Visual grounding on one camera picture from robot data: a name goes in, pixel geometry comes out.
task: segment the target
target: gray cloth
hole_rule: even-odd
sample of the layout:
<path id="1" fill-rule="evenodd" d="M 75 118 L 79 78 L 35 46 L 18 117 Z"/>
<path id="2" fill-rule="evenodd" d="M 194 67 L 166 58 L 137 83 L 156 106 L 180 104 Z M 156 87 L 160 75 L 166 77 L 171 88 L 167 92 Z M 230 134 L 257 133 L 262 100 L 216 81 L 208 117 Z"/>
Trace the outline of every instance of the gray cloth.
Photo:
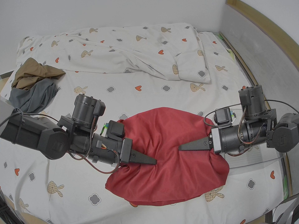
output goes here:
<path id="1" fill-rule="evenodd" d="M 44 110 L 58 89 L 52 79 L 43 79 L 29 90 L 12 88 L 9 101 L 24 113 L 39 113 Z"/>

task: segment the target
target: wall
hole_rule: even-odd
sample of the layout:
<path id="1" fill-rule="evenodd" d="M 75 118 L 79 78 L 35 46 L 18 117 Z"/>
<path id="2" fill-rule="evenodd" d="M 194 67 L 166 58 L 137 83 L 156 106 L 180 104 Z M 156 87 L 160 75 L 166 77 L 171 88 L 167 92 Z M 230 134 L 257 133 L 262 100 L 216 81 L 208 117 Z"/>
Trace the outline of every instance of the wall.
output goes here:
<path id="1" fill-rule="evenodd" d="M 299 44 L 299 0 L 241 0 L 275 22 Z"/>
<path id="2" fill-rule="evenodd" d="M 188 22 L 219 31 L 225 0 L 0 0 L 0 74 L 15 67 L 18 42 L 83 27 Z"/>

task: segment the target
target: red satin garment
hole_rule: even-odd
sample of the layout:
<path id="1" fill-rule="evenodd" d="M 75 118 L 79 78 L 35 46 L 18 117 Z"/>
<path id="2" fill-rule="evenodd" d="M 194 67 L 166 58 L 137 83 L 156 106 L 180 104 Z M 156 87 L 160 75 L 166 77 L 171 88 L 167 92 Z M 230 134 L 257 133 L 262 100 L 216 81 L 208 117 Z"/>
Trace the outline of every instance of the red satin garment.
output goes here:
<path id="1" fill-rule="evenodd" d="M 157 159 L 157 165 L 129 163 L 107 180 L 106 189 L 134 205 L 163 206 L 187 201 L 225 185 L 228 163 L 211 151 L 179 151 L 206 137 L 211 127 L 203 117 L 157 108 L 119 122 L 132 148 Z"/>

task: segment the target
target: brown cloth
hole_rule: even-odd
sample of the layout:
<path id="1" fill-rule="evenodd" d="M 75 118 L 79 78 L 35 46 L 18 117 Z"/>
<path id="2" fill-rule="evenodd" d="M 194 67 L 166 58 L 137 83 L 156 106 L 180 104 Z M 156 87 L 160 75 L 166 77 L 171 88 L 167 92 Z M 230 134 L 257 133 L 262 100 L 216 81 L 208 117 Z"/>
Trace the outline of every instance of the brown cloth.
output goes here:
<path id="1" fill-rule="evenodd" d="M 12 88 L 28 90 L 44 78 L 59 79 L 65 72 L 49 65 L 42 65 L 32 57 L 18 69 L 15 79 L 11 84 Z"/>

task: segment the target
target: orange heart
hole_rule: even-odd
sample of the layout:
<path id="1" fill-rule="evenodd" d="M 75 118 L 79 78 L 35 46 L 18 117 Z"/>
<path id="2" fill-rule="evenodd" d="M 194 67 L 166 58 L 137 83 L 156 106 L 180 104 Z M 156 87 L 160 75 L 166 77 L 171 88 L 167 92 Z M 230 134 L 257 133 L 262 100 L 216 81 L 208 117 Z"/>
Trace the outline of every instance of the orange heart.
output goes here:
<path id="1" fill-rule="evenodd" d="M 271 172 L 270 177 L 271 177 L 272 179 L 275 179 L 275 176 L 274 176 L 274 170 Z"/>
<path id="2" fill-rule="evenodd" d="M 138 91 L 141 91 L 141 85 L 136 86 L 135 89 L 137 89 Z"/>
<path id="3" fill-rule="evenodd" d="M 19 168 L 16 168 L 16 169 L 15 169 L 15 174 L 16 174 L 17 176 L 19 175 L 19 171 L 20 171 Z"/>
<path id="4" fill-rule="evenodd" d="M 137 205 L 133 204 L 133 203 L 130 203 L 132 207 L 138 207 Z"/>

